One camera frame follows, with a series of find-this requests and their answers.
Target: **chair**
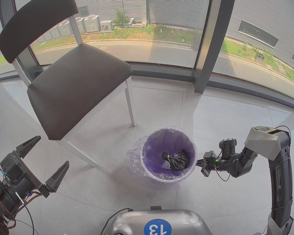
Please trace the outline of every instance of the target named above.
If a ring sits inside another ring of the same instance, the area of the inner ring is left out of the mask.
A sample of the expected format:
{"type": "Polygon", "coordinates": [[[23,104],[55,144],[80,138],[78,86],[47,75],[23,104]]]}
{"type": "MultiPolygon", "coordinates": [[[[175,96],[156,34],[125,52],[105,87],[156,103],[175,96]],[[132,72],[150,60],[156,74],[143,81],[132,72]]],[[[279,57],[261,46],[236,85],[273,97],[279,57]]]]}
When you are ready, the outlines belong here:
{"type": "Polygon", "coordinates": [[[115,56],[83,43],[74,17],[77,13],[75,0],[31,0],[3,28],[0,51],[28,87],[29,100],[49,140],[56,140],[95,167],[97,163],[72,145],[70,139],[122,91],[126,94],[131,123],[137,125],[132,69],[115,56]],[[66,18],[78,46],[31,82],[18,55],[66,18]]]}

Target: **chair seat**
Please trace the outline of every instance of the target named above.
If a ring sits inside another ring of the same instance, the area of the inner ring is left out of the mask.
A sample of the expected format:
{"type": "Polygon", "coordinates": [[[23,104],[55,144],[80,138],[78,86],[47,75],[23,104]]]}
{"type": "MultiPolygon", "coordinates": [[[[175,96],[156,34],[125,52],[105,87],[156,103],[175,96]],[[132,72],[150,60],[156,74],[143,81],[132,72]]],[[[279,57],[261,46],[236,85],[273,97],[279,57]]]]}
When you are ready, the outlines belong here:
{"type": "Polygon", "coordinates": [[[82,43],[42,72],[27,93],[48,138],[61,140],[131,74],[128,63],[82,43]]]}

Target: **road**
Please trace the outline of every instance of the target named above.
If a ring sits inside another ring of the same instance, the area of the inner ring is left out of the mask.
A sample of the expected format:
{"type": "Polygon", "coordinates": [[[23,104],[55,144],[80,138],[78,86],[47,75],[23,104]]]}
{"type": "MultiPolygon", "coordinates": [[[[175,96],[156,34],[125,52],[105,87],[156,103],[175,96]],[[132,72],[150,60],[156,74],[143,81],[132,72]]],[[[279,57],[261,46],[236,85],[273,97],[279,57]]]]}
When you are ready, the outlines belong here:
{"type": "MultiPolygon", "coordinates": [[[[180,48],[177,45],[170,46],[145,42],[112,44],[91,43],[91,45],[125,61],[194,67],[197,57],[196,51],[188,48],[180,48]]],[[[51,64],[74,47],[75,46],[41,51],[36,55],[40,64],[51,64]]],[[[13,70],[13,67],[10,64],[3,64],[0,66],[0,74],[11,70],[13,70]]],[[[270,70],[263,70],[252,66],[250,63],[245,63],[234,58],[220,55],[216,61],[213,72],[242,78],[294,97],[294,85],[291,81],[272,74],[270,70]]]]}

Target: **plastic bag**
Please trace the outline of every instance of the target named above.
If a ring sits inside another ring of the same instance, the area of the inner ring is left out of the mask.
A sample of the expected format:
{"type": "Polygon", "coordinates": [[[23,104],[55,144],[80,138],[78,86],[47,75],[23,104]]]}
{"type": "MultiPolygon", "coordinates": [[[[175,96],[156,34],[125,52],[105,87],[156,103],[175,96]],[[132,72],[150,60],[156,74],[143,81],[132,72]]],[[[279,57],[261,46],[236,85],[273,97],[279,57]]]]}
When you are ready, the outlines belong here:
{"type": "Polygon", "coordinates": [[[156,129],[140,138],[126,155],[127,169],[134,179],[154,189],[177,188],[178,182],[187,178],[197,163],[197,147],[180,127],[167,126],[156,129]],[[175,154],[185,150],[189,159],[186,169],[163,169],[164,151],[175,154]]]}
{"type": "Polygon", "coordinates": [[[170,163],[172,171],[180,171],[186,169],[189,165],[189,158],[186,151],[183,149],[181,152],[177,152],[174,155],[164,151],[161,158],[170,163]]]}

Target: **floor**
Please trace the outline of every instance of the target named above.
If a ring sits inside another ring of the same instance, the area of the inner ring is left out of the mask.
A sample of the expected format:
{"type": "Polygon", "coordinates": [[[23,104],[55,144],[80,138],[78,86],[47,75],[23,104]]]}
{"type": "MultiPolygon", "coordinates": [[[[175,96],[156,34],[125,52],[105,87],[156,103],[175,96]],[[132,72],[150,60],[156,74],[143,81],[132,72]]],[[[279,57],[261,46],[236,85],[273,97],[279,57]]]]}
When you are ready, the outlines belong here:
{"type": "MultiPolygon", "coordinates": [[[[222,139],[236,138],[240,152],[251,127],[287,125],[294,129],[294,110],[261,98],[171,80],[133,78],[138,125],[133,127],[121,93],[73,138],[72,143],[98,162],[93,168],[55,141],[48,140],[29,103],[21,80],[0,83],[0,156],[33,136],[42,139],[24,162],[43,183],[65,161],[70,168],[57,193],[28,205],[40,235],[100,234],[116,211],[190,209],[200,214],[213,234],[263,232],[271,209],[267,160],[258,156],[250,173],[223,182],[215,172],[205,178],[196,167],[178,190],[152,190],[129,176],[125,155],[137,139],[167,125],[183,127],[194,138],[198,158],[219,152],[222,139]]],[[[228,174],[221,172],[223,178],[228,174]]],[[[31,224],[27,211],[17,219],[31,224]]],[[[32,234],[20,222],[11,234],[32,234]]]]}

